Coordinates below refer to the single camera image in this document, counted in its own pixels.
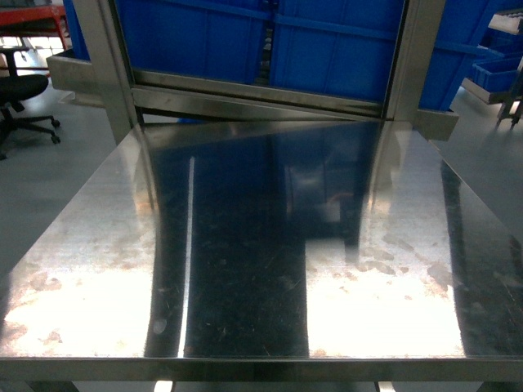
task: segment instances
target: stain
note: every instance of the stain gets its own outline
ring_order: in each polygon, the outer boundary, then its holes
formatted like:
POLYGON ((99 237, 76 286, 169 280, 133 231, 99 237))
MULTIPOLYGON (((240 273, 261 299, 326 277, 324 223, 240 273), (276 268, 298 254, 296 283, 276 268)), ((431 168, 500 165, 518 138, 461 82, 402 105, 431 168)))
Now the stain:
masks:
POLYGON ((352 274, 352 273, 349 272, 349 271, 346 271, 346 272, 344 273, 344 275, 345 275, 345 277, 346 277, 347 279, 351 280, 352 282, 355 282, 356 280, 358 280, 358 277, 355 276, 354 274, 352 274))
POLYGON ((129 270, 132 270, 133 268, 133 265, 131 263, 122 263, 120 265, 120 268, 124 271, 129 271, 129 270))
POLYGON ((424 263, 430 263, 431 261, 429 259, 427 259, 424 255, 420 254, 420 253, 414 253, 414 255, 416 256, 416 258, 424 263))
POLYGON ((394 255, 392 255, 391 253, 385 252, 382 249, 376 249, 373 247, 368 247, 368 248, 362 250, 361 255, 367 256, 367 257, 373 257, 374 259, 378 259, 378 260, 388 260, 388 261, 394 260, 394 255))
POLYGON ((61 288, 62 282, 57 278, 52 278, 48 283, 46 283, 43 289, 47 292, 50 292, 53 290, 60 290, 61 288))
POLYGON ((27 333, 27 327, 22 324, 9 323, 3 333, 4 341, 15 341, 27 333))
POLYGON ((49 332, 49 335, 47 335, 47 339, 43 341, 44 345, 50 345, 52 343, 62 343, 60 333, 58 333, 56 329, 49 332))
POLYGON ((394 269, 380 261, 367 261, 365 263, 361 263, 357 266, 357 269, 361 272, 367 272, 376 269, 383 274, 396 275, 394 269))
POLYGON ((432 282, 423 281, 423 284, 425 285, 425 295, 426 296, 438 296, 443 299, 449 298, 449 293, 448 293, 449 289, 447 286, 445 286, 445 288, 443 288, 438 283, 434 284, 434 281, 432 281, 432 282))
POLYGON ((49 281, 47 281, 47 277, 47 272, 37 274, 33 279, 31 279, 29 285, 37 292, 60 290, 62 288, 62 283, 60 280, 57 278, 51 278, 49 281))
POLYGON ((165 318, 160 318, 160 319, 154 321, 153 332, 156 335, 160 335, 161 333, 163 333, 163 331, 165 331, 166 327, 167 327, 167 320, 165 318))
POLYGON ((47 281, 47 272, 42 272, 40 274, 34 275, 34 277, 31 279, 31 282, 29 284, 31 287, 36 290, 37 292, 43 290, 44 286, 46 285, 47 281))
POLYGON ((446 265, 434 264, 427 269, 427 273, 445 292, 449 290, 449 286, 453 286, 452 274, 446 265))
POLYGON ((327 351, 325 351, 324 349, 317 349, 311 353, 311 357, 326 357, 326 356, 327 356, 327 351))
POLYGON ((407 252, 413 252, 414 248, 406 243, 403 239, 401 238, 397 238, 395 235, 393 234, 385 234, 383 237, 382 237, 382 240, 385 241, 386 243, 390 244, 390 245, 395 245, 401 249, 403 249, 404 251, 407 251, 407 252))

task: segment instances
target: metal leg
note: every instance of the metal leg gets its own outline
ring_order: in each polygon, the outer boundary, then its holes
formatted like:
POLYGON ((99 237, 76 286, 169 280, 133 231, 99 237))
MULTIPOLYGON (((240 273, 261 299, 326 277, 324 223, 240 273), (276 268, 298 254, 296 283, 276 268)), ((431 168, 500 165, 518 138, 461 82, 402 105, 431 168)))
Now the metal leg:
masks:
POLYGON ((516 98, 520 95, 521 91, 523 90, 523 59, 520 62, 519 67, 517 68, 519 70, 519 73, 517 75, 516 80, 510 87, 510 94, 509 96, 504 100, 503 104, 501 105, 501 109, 498 112, 498 125, 505 119, 510 118, 510 111, 512 109, 512 105, 514 104, 514 101, 516 98))
POLYGON ((56 28, 56 32, 58 33, 58 37, 60 37, 60 40, 62 42, 62 47, 66 51, 67 50, 67 42, 65 41, 64 32, 62 31, 62 28, 61 28, 61 25, 60 25, 62 19, 59 16, 55 16, 53 18, 53 20, 55 22, 55 28, 56 28))
POLYGON ((412 122, 418 112, 445 0, 405 2, 396 61, 391 71, 382 116, 412 122))
POLYGON ((74 0, 100 94, 117 143, 141 119, 132 99, 134 84, 114 0, 74 0))

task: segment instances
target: metal shelf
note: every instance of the metal shelf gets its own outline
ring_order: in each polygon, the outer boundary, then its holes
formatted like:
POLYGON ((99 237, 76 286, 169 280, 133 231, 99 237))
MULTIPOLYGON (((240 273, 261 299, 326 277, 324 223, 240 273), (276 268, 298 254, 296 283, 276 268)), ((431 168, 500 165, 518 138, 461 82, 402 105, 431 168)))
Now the metal shelf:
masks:
POLYGON ((520 35, 523 33, 523 8, 499 12, 492 17, 489 27, 505 33, 520 35))

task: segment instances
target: chair base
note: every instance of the chair base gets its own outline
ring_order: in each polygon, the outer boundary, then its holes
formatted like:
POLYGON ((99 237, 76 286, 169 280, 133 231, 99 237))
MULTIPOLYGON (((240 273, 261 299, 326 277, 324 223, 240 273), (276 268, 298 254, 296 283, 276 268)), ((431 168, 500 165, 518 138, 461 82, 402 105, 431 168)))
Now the chair base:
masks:
MULTIPOLYGON (((11 132, 19 128, 27 129, 29 131, 47 133, 48 135, 51 135, 51 141, 54 144, 60 143, 60 137, 58 137, 52 129, 47 129, 45 127, 33 124, 39 121, 51 120, 51 125, 54 128, 57 128, 60 126, 60 121, 56 120, 53 116, 13 118, 9 109, 2 108, 1 111, 5 119, 0 122, 0 146, 11 132)), ((6 158, 7 156, 2 153, 2 151, 0 151, 0 161, 6 158)))

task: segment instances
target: stainless steel panel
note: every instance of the stainless steel panel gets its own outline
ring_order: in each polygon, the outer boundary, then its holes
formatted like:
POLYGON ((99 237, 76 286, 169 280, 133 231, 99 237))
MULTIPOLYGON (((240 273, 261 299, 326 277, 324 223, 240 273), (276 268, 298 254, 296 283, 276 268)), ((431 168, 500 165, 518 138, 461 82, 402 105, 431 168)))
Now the stainless steel panel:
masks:
POLYGON ((273 87, 249 86, 221 82, 211 79, 191 78, 169 73, 156 73, 140 69, 133 70, 136 83, 144 86, 173 88, 196 91, 210 95, 244 98, 265 103, 293 105, 309 109, 323 109, 333 112, 380 117, 382 106, 374 102, 349 100, 334 96, 321 96, 299 91, 281 90, 273 87))
POLYGON ((472 94, 477 96, 480 100, 482 100, 483 102, 485 102, 488 105, 501 104, 506 99, 510 98, 509 91, 504 91, 504 92, 486 91, 486 89, 484 89, 481 86, 478 86, 469 78, 464 78, 461 85, 464 89, 471 92, 472 94))
POLYGON ((47 65, 55 89, 100 95, 91 62, 75 59, 72 49, 48 57, 47 65))
POLYGON ((139 116, 132 103, 132 73, 114 0, 74 0, 74 8, 114 139, 119 143, 139 116))
POLYGON ((425 139, 447 141, 458 120, 454 112, 419 109, 413 124, 425 139))
POLYGON ((521 245, 409 124, 143 136, 2 281, 3 379, 521 380, 521 245))
POLYGON ((431 63, 445 0, 407 1, 384 117, 413 122, 431 63))
POLYGON ((367 116, 307 109, 295 105, 265 103, 199 92, 159 87, 134 87, 134 104, 143 109, 165 111, 180 117, 210 117, 235 121, 365 120, 367 116))

